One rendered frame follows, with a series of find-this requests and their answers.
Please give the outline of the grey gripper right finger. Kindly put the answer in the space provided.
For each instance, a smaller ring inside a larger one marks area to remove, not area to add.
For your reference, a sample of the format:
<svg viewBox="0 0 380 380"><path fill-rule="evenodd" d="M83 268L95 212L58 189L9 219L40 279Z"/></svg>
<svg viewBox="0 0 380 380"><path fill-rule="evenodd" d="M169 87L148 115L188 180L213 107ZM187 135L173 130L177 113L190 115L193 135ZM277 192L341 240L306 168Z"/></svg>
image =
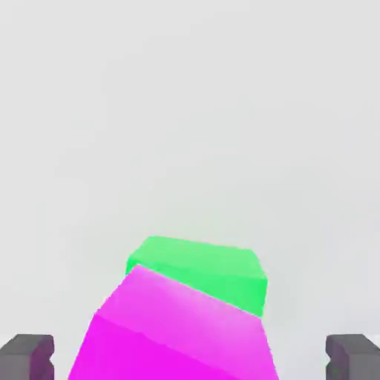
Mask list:
<svg viewBox="0 0 380 380"><path fill-rule="evenodd" d="M380 380L380 335L332 334L326 380Z"/></svg>

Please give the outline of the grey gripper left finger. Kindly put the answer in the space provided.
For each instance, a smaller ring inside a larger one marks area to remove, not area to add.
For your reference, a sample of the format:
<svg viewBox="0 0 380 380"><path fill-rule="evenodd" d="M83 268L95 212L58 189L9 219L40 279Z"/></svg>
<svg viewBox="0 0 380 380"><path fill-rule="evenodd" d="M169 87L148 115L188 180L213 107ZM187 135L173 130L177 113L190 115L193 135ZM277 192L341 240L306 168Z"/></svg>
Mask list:
<svg viewBox="0 0 380 380"><path fill-rule="evenodd" d="M0 380L54 380L52 335L17 334L0 348Z"/></svg>

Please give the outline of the small magenta cube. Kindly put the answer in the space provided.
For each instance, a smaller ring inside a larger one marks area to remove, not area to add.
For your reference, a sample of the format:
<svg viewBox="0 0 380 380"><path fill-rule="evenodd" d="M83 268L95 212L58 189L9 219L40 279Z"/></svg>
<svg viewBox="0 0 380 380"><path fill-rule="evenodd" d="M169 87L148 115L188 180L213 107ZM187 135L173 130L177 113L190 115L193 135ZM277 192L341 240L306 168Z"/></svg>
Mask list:
<svg viewBox="0 0 380 380"><path fill-rule="evenodd" d="M143 266L95 312L68 380L279 380L259 317Z"/></svg>

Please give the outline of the small green cube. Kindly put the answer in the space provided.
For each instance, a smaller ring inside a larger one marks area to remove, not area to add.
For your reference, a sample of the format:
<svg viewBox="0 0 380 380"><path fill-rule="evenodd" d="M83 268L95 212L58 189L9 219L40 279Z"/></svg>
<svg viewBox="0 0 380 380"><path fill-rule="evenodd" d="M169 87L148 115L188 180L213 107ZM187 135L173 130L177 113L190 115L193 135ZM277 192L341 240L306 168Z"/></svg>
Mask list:
<svg viewBox="0 0 380 380"><path fill-rule="evenodd" d="M258 317L263 316L268 279L251 249L150 236L128 258Z"/></svg>

